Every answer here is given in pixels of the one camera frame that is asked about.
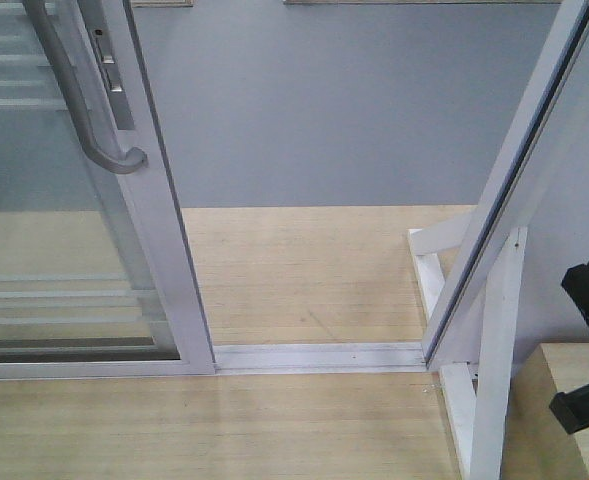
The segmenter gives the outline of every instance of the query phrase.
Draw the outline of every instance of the curved door handle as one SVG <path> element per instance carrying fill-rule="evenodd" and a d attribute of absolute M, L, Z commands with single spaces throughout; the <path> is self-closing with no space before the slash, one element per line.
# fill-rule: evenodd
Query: curved door handle
<path fill-rule="evenodd" d="M 56 83 L 61 89 L 85 155 L 95 164 L 112 173 L 127 174 L 141 168 L 147 160 L 147 154 L 140 148 L 131 148 L 121 154 L 120 158 L 114 158 L 99 147 L 90 122 L 87 105 L 83 99 L 81 86 L 76 78 L 74 67 L 65 52 L 63 42 L 61 42 L 47 14 L 45 0 L 22 0 L 22 2 L 27 16 L 36 30 L 45 56 L 52 65 Z"/>

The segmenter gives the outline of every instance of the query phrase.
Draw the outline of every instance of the door threshold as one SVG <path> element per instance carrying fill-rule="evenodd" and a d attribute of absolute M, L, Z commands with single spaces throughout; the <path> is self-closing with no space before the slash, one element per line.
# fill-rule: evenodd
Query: door threshold
<path fill-rule="evenodd" d="M 420 342 L 222 345 L 217 375 L 426 372 Z"/>

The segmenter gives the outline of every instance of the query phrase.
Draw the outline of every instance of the floor plank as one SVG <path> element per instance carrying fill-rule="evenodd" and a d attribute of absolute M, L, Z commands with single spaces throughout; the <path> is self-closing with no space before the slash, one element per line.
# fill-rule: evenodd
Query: floor plank
<path fill-rule="evenodd" d="M 0 382 L 0 480 L 457 478 L 431 374 Z"/>
<path fill-rule="evenodd" d="M 470 208 L 183 209 L 214 343 L 419 340 L 407 230 Z"/>

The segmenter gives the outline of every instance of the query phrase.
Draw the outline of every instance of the gray wall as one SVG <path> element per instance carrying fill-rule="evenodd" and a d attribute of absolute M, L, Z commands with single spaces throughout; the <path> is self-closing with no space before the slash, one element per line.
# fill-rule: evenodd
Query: gray wall
<path fill-rule="evenodd" d="M 589 260 L 589 39 L 530 161 L 560 168 L 529 226 L 516 357 L 542 341 L 589 340 L 589 331 L 560 283 Z"/>
<path fill-rule="evenodd" d="M 475 203 L 556 8 L 136 9 L 181 204 Z"/>

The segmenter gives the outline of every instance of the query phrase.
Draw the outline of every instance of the glass pane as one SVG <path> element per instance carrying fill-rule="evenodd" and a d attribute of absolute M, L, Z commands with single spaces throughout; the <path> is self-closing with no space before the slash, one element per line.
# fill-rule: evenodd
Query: glass pane
<path fill-rule="evenodd" d="M 81 152 L 20 3 L 0 2 L 0 361 L 170 358 L 118 181 Z"/>

